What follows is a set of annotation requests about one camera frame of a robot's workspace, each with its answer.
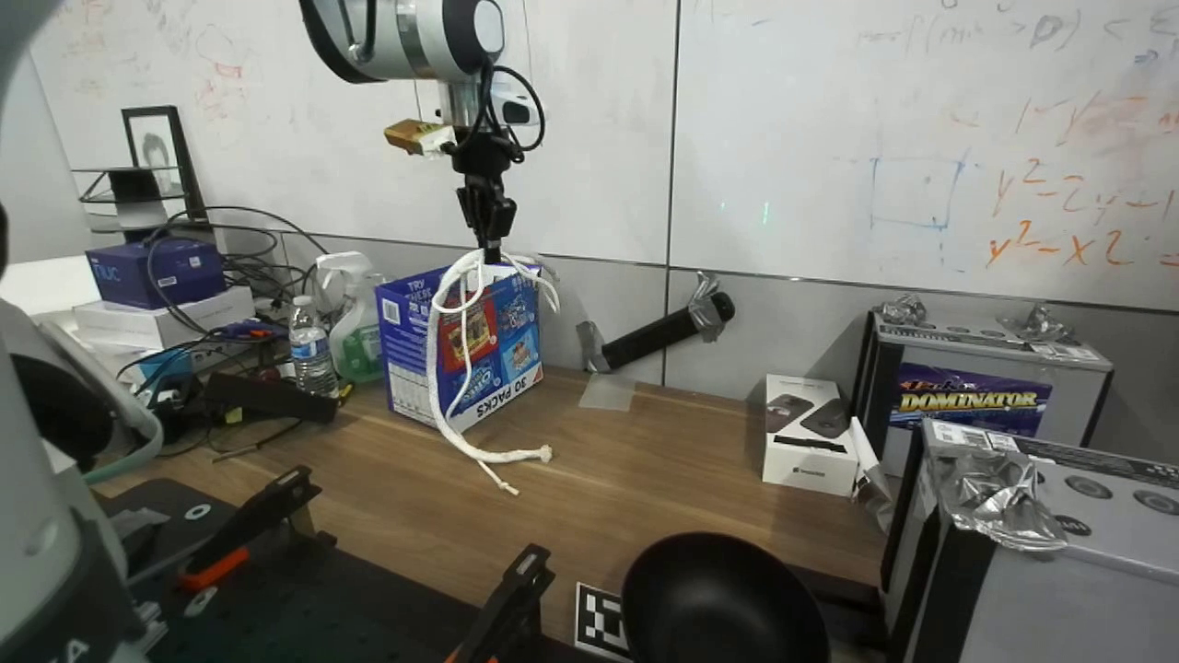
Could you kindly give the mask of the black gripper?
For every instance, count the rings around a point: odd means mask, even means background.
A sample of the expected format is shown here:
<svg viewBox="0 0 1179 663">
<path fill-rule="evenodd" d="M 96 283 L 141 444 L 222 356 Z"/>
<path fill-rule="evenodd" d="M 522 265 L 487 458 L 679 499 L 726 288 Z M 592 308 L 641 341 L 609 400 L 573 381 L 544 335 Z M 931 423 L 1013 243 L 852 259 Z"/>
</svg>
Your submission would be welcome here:
<svg viewBox="0 0 1179 663">
<path fill-rule="evenodd" d="M 487 265 L 506 262 L 506 237 L 514 219 L 514 199 L 506 186 L 506 172 L 522 159 L 508 131 L 469 130 L 452 146 L 452 168 L 459 172 L 459 211 Z"/>
</svg>

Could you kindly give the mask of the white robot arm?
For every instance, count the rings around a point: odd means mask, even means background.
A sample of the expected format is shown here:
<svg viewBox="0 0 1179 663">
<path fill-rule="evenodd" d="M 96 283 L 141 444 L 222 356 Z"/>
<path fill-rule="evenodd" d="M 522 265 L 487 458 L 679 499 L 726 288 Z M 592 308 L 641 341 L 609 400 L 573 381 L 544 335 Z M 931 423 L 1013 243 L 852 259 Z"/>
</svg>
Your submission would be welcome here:
<svg viewBox="0 0 1179 663">
<path fill-rule="evenodd" d="M 316 60 L 351 83 L 437 81 L 449 95 L 459 172 L 456 203 L 491 265 L 506 259 L 514 199 L 506 168 L 522 146 L 494 113 L 491 81 L 506 52 L 497 0 L 300 0 Z"/>
</svg>

